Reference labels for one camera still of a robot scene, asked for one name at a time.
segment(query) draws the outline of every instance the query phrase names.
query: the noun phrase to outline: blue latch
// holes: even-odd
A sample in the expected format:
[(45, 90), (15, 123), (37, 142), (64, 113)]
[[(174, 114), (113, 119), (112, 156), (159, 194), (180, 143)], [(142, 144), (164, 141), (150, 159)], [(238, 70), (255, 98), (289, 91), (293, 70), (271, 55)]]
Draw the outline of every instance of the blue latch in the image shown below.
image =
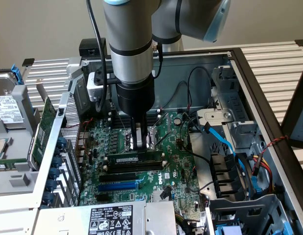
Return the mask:
[(272, 235), (293, 235), (294, 232), (292, 230), (292, 227), (290, 226), (289, 222), (284, 222), (284, 230), (281, 232), (281, 230), (276, 230)]
[(257, 176), (252, 176), (251, 177), (251, 182), (253, 183), (253, 187), (254, 187), (254, 189), (256, 190), (256, 193), (257, 194), (262, 194), (262, 188), (260, 188), (259, 186), (258, 186), (258, 181), (257, 181)]
[(24, 82), (23, 82), (23, 79), (22, 79), (22, 74), (21, 74), (19, 68), (15, 66), (15, 64), (12, 65), (11, 71), (15, 74), (16, 79), (18, 80), (18, 84), (19, 85), (24, 85)]

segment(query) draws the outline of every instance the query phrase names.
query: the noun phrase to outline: black cable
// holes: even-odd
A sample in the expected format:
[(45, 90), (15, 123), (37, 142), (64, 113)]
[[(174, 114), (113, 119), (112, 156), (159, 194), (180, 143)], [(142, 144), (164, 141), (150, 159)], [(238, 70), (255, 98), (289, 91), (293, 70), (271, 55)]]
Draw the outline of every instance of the black cable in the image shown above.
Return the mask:
[(248, 184), (248, 192), (249, 192), (248, 197), (250, 199), (252, 199), (254, 197), (254, 187), (253, 187), (253, 183), (251, 182), (252, 170), (251, 170), (250, 164), (240, 154), (236, 154), (235, 155), (236, 165), (239, 164), (238, 160), (240, 160), (243, 163), (243, 165), (244, 165), (244, 167), (246, 169), (245, 175), (246, 175), (246, 181), (247, 181), (247, 184)]
[(192, 73), (196, 70), (196, 69), (202, 69), (206, 72), (206, 74), (208, 75), (209, 77), (209, 84), (210, 84), (210, 91), (211, 91), (211, 81), (212, 81), (212, 76), (211, 74), (209, 73), (209, 71), (205, 68), (205, 67), (202, 67), (202, 66), (197, 66), (197, 67), (194, 67), (192, 69), (192, 71), (190, 72), (189, 76), (188, 76), (188, 80), (187, 80), (187, 104), (188, 104), (188, 108), (191, 107), (192, 105), (192, 99), (190, 97), (190, 102), (189, 102), (189, 94), (190, 94), (190, 90), (189, 90), (189, 81), (190, 81), (190, 78), (191, 78), (191, 75)]
[(247, 201), (247, 198), (248, 198), (248, 196), (247, 196), (247, 184), (246, 184), (246, 181), (245, 181), (245, 178), (244, 178), (244, 174), (243, 174), (243, 170), (240, 168), (240, 165), (238, 164), (236, 164), (236, 166), (237, 166), (237, 168), (238, 168), (238, 171), (239, 171), (239, 173), (240, 173), (240, 175), (241, 175), (241, 178), (243, 179), (243, 183), (244, 183), (244, 192), (245, 192), (245, 201)]
[(197, 120), (197, 117), (192, 117), (188, 124), (187, 124), (187, 130), (189, 130), (189, 125), (192, 123), (194, 125), (194, 127), (199, 131), (201, 132), (201, 130), (198, 128), (198, 126), (193, 122), (194, 120)]
[(91, 22), (92, 22), (92, 25), (93, 25), (94, 34), (96, 36), (97, 43), (98, 43), (98, 46), (99, 46), (100, 58), (101, 58), (101, 64), (102, 64), (102, 72), (103, 72), (103, 82), (102, 82), (103, 83), (102, 84), (103, 88), (102, 88), (101, 100), (100, 100), (100, 102), (97, 101), (96, 105), (95, 105), (96, 111), (99, 113), (102, 110), (102, 107), (105, 103), (106, 96), (107, 96), (107, 67), (106, 67), (106, 60), (104, 58), (103, 44), (102, 44), (102, 41), (101, 41), (101, 37), (100, 37), (100, 33), (99, 33), (99, 30), (98, 30), (96, 20), (95, 20), (94, 15), (93, 15), (93, 9), (92, 9), (92, 5), (91, 5), (91, 1), (86, 0), (86, 4), (87, 4), (87, 10), (88, 10), (88, 13), (89, 13), (89, 17), (91, 18)]
[(177, 94), (177, 91), (178, 91), (179, 87), (182, 84), (185, 84), (187, 86), (187, 82), (186, 81), (180, 81), (179, 84), (177, 84), (173, 95), (171, 96), (171, 98), (169, 99), (169, 101), (165, 105), (163, 105), (162, 109), (164, 109), (169, 103), (171, 103), (171, 101), (173, 100), (174, 96)]
[[(186, 120), (187, 120), (187, 119), (185, 119), (185, 120), (182, 122), (181, 127), (180, 127), (180, 139), (182, 139), (182, 127), (183, 127), (184, 123), (186, 122)], [(193, 156), (195, 156), (195, 157), (201, 158), (201, 159), (205, 160), (207, 163), (210, 163), (210, 161), (209, 161), (208, 159), (206, 159), (205, 157), (200, 156), (200, 155), (198, 155), (198, 154), (196, 154), (196, 153), (193, 153), (193, 152), (189, 151), (183, 144), (182, 144), (182, 148), (183, 148), (187, 153), (189, 153), (189, 154), (191, 154), (191, 155), (193, 155)]]
[(159, 61), (160, 61), (160, 65), (159, 65), (159, 70), (157, 75), (154, 77), (154, 79), (158, 78), (160, 73), (161, 73), (161, 69), (162, 69), (162, 62), (163, 62), (163, 48), (162, 48), (162, 43), (158, 43), (157, 45), (157, 49), (159, 52)]
[(192, 189), (189, 187), (189, 181), (190, 178), (193, 174), (193, 171), (190, 173), (188, 179), (186, 180), (186, 187), (191, 191), (191, 192), (200, 192), (201, 190), (205, 189), (206, 187), (208, 187), (210, 184), (213, 184), (213, 181), (210, 181), (209, 183), (205, 184), (203, 187), (201, 187), (200, 189)]

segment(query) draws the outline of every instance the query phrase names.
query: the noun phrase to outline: capacitor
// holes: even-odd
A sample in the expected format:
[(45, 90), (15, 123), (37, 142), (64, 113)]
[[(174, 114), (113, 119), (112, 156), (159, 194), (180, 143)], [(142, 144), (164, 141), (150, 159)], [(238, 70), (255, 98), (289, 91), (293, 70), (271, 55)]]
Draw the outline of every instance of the capacitor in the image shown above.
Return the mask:
[(180, 126), (182, 124), (182, 120), (178, 117), (174, 118), (173, 120), (174, 126)]
[(195, 204), (195, 211), (197, 211), (197, 209), (199, 207), (199, 203), (197, 201), (195, 201), (194, 204)]

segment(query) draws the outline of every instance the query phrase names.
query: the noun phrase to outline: black connector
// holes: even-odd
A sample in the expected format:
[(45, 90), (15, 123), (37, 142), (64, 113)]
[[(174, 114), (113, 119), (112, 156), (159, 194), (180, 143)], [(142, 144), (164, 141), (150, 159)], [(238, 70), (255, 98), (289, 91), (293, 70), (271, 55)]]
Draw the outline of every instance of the black connector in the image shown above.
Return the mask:
[(186, 145), (187, 150), (191, 151), (192, 150), (192, 145), (190, 141), (190, 136), (187, 136), (187, 145)]
[(176, 139), (176, 145), (179, 150), (182, 150), (183, 144), (184, 144), (184, 142), (180, 138)]
[(97, 201), (98, 202), (107, 202), (107, 201), (109, 201), (109, 195), (107, 193), (105, 193), (105, 194), (98, 194), (97, 195)]
[(167, 197), (169, 197), (169, 201), (172, 201), (172, 188), (170, 186), (167, 186), (163, 192), (160, 194), (160, 197), (162, 200), (166, 199)]
[(210, 125), (210, 123), (209, 122), (207, 122), (206, 124), (205, 124), (205, 132), (207, 133), (207, 134), (209, 134), (210, 133), (210, 128), (211, 128), (211, 125)]
[(260, 170), (260, 163), (262, 160), (262, 154), (260, 153), (257, 159), (256, 164), (254, 165), (254, 171), (253, 171), (253, 176), (257, 176)]

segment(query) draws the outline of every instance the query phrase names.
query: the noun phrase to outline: wire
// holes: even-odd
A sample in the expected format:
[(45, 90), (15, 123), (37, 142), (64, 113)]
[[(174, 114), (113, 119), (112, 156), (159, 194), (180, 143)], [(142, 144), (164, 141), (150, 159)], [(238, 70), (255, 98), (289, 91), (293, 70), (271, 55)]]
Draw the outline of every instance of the wire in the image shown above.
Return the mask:
[(219, 135), (219, 133), (217, 133), (217, 131), (214, 130), (212, 127), (209, 128), (209, 132), (210, 132), (211, 134), (213, 134), (219, 141), (221, 141), (222, 143), (226, 144), (226, 145), (230, 148), (230, 150), (233, 152), (234, 157), (236, 156), (236, 153), (234, 152), (233, 147), (232, 147), (232, 145), (231, 145), (230, 142), (228, 142), (228, 141), (225, 140), (223, 137), (221, 137), (221, 136)]
[(201, 130), (198, 128), (197, 125), (195, 125), (194, 120), (197, 120), (197, 117), (192, 117), (192, 118), (189, 120), (189, 122), (188, 122), (188, 124), (187, 124), (187, 130), (189, 130), (189, 124), (192, 123), (192, 124), (194, 125), (194, 127), (201, 133)]
[(241, 178), (243, 179), (243, 183), (244, 183), (244, 193), (245, 193), (245, 201), (247, 201), (247, 198), (248, 198), (248, 195), (247, 195), (247, 183), (246, 183), (246, 180), (244, 178), (244, 175), (243, 175), (243, 170), (240, 168), (240, 167), (237, 167), (238, 168), (238, 171), (241, 175)]
[[(258, 158), (259, 158), (258, 156), (254, 156), (253, 160), (255, 161), (255, 163), (257, 162)], [(269, 177), (270, 177), (269, 186), (271, 187), (272, 191), (274, 191), (273, 174), (272, 174), (272, 171), (271, 171), (268, 163), (263, 158), (262, 158), (262, 161), (260, 162), (260, 166), (262, 166), (263, 168), (265, 168), (268, 171)]]
[(277, 142), (280, 142), (282, 140), (288, 140), (288, 136), (281, 136), (279, 138), (274, 139), (272, 142), (267, 144), (267, 146), (263, 149), (261, 154), (263, 154), (267, 150), (268, 147), (270, 147), (271, 145), (276, 144)]
[(102, 95), (101, 95), (100, 102), (97, 101), (96, 104), (95, 104), (96, 111), (98, 113), (100, 113), (100, 111), (102, 110), (103, 105), (105, 103), (106, 96), (107, 96), (107, 83), (108, 83), (107, 82), (107, 67), (106, 67), (106, 60), (104, 58), (102, 40), (101, 40), (101, 37), (100, 37), (100, 33), (99, 33), (99, 30), (98, 30), (96, 20), (95, 20), (94, 15), (93, 15), (91, 0), (86, 0), (86, 4), (87, 4), (87, 10), (88, 10), (88, 13), (89, 13), (89, 17), (91, 18), (91, 22), (92, 22), (92, 25), (93, 25), (94, 34), (96, 36), (97, 43), (98, 43), (98, 46), (99, 46), (100, 58), (101, 58), (101, 64), (102, 64), (102, 72), (103, 72)]
[(191, 99), (191, 96), (190, 96), (190, 90), (189, 90), (189, 81), (190, 81), (190, 78), (191, 78), (191, 75), (192, 73), (196, 70), (196, 69), (202, 69), (206, 72), (206, 74), (208, 75), (209, 77), (209, 84), (210, 84), (210, 91), (211, 91), (211, 81), (212, 81), (212, 77), (211, 77), (211, 74), (209, 73), (209, 71), (203, 67), (203, 66), (197, 66), (197, 67), (194, 67), (192, 69), (192, 71), (190, 72), (189, 76), (188, 76), (188, 80), (187, 80), (187, 109), (189, 110), (190, 107), (192, 106), (192, 99)]
[(264, 158), (262, 158), (262, 161), (267, 165), (267, 166), (269, 166), (269, 164), (267, 163), (267, 161), (264, 159)]
[(163, 62), (163, 48), (162, 48), (162, 43), (158, 43), (157, 45), (157, 49), (158, 49), (158, 53), (159, 53), (159, 61), (160, 61), (160, 65), (159, 65), (159, 70), (157, 75), (154, 77), (154, 79), (158, 78), (160, 73), (161, 73), (161, 69), (162, 69), (162, 62)]
[[(187, 120), (187, 119), (185, 119), (185, 120), (182, 122), (181, 127), (180, 127), (180, 139), (182, 139), (182, 127), (183, 127), (184, 123), (186, 122), (186, 120)], [(193, 156), (195, 156), (195, 157), (201, 158), (201, 159), (205, 160), (207, 163), (210, 163), (210, 161), (209, 161), (208, 159), (206, 159), (205, 157), (203, 157), (203, 156), (201, 156), (201, 155), (199, 155), (199, 154), (196, 154), (196, 153), (193, 153), (193, 152), (189, 151), (183, 144), (182, 144), (182, 148), (183, 148), (187, 153), (189, 153), (189, 154), (191, 154), (191, 155), (193, 155)]]
[(73, 126), (66, 126), (65, 128), (73, 128), (73, 127), (79, 126), (79, 125), (80, 125), (80, 123), (78, 123), (78, 124), (76, 124), (76, 125), (73, 125)]
[(157, 73), (157, 75), (154, 77), (154, 79), (156, 79), (156, 78), (159, 77), (159, 75), (160, 75), (160, 73), (161, 73), (161, 69), (162, 69), (162, 61), (160, 62), (158, 73)]
[(169, 103), (171, 103), (171, 101), (173, 100), (174, 96), (177, 94), (177, 91), (178, 91), (179, 87), (180, 87), (181, 85), (183, 85), (183, 84), (185, 84), (185, 85), (187, 86), (187, 82), (186, 82), (186, 81), (180, 81), (179, 84), (177, 84), (177, 86), (176, 86), (176, 88), (175, 88), (175, 91), (174, 91), (173, 95), (172, 95), (171, 98), (168, 100), (168, 102), (167, 102), (165, 105), (163, 105), (162, 109), (164, 109), (167, 105), (169, 105)]
[(205, 189), (206, 187), (208, 187), (210, 184), (213, 184), (213, 181), (207, 183), (206, 185), (204, 185), (203, 187), (201, 187), (200, 189), (192, 189), (189, 187), (189, 181), (190, 178), (192, 176), (192, 174), (194, 173), (194, 171), (192, 170), (191, 173), (189, 174), (188, 179), (186, 180), (186, 187), (191, 191), (191, 192), (200, 192), (201, 190)]

